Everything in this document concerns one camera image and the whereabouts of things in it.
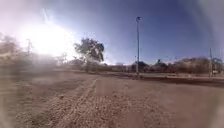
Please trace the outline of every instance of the sunlight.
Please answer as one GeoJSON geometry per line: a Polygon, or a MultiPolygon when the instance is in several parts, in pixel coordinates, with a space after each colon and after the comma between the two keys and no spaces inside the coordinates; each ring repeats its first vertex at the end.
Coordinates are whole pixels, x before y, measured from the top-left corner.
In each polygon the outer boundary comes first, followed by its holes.
{"type": "Polygon", "coordinates": [[[73,48],[73,43],[76,41],[73,34],[52,23],[25,26],[21,38],[30,40],[34,51],[39,54],[60,56],[66,53],[68,60],[78,56],[73,48]]]}

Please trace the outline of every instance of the light pole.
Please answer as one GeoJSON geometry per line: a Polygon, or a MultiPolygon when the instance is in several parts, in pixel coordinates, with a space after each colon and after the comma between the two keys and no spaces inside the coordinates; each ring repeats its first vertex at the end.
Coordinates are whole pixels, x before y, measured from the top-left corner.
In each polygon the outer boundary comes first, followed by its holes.
{"type": "Polygon", "coordinates": [[[137,64],[136,64],[136,73],[137,73],[137,77],[139,78],[139,20],[140,17],[136,18],[136,22],[137,22],[137,64]]]}

